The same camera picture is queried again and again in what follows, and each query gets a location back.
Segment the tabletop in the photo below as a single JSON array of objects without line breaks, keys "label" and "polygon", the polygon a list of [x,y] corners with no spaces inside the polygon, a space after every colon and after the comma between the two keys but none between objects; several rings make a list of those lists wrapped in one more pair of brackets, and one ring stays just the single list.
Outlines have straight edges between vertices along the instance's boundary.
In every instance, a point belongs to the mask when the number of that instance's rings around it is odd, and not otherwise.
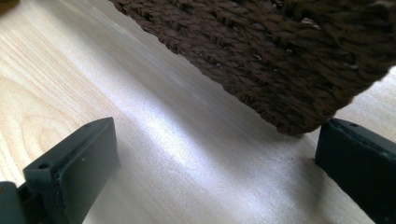
[{"label": "tabletop", "polygon": [[[336,117],[396,141],[396,69]],[[373,223],[285,136],[107,0],[0,3],[0,181],[83,124],[122,168],[84,223]]]}]

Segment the wicker basket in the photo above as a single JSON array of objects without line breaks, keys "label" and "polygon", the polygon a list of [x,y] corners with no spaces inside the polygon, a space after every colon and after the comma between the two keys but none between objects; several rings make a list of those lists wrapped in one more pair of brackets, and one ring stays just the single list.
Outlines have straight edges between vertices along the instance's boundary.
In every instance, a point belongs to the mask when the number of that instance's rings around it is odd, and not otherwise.
[{"label": "wicker basket", "polygon": [[311,132],[396,64],[396,3],[111,0],[287,134]]}]

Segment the light wood surface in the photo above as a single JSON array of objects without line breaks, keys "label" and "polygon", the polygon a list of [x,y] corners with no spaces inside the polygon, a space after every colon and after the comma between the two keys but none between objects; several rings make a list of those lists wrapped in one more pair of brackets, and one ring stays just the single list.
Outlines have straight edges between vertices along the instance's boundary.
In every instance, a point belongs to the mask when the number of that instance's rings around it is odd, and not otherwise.
[{"label": "light wood surface", "polygon": [[[392,70],[336,117],[396,141],[395,90]],[[372,223],[314,164],[318,130],[278,134],[107,0],[1,10],[0,181],[104,117],[123,168],[85,223]]]}]

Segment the black plastic object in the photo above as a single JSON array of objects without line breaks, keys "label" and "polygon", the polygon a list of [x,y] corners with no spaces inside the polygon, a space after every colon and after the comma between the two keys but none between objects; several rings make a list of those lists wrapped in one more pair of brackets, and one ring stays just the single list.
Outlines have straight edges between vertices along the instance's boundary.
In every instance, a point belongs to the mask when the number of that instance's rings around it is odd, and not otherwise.
[{"label": "black plastic object", "polygon": [[18,190],[0,183],[0,223],[82,223],[119,166],[113,119],[88,123],[28,165]]},{"label": "black plastic object", "polygon": [[315,157],[376,223],[396,223],[396,144],[355,123],[322,125]]}]

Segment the dark brown wicker basket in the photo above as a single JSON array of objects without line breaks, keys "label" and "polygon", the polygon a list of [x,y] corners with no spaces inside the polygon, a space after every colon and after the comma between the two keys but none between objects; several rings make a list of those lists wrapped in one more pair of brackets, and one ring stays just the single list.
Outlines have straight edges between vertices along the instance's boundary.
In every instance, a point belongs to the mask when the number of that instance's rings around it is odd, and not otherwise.
[{"label": "dark brown wicker basket", "polygon": [[281,133],[311,132],[396,64],[396,3],[111,0]]}]

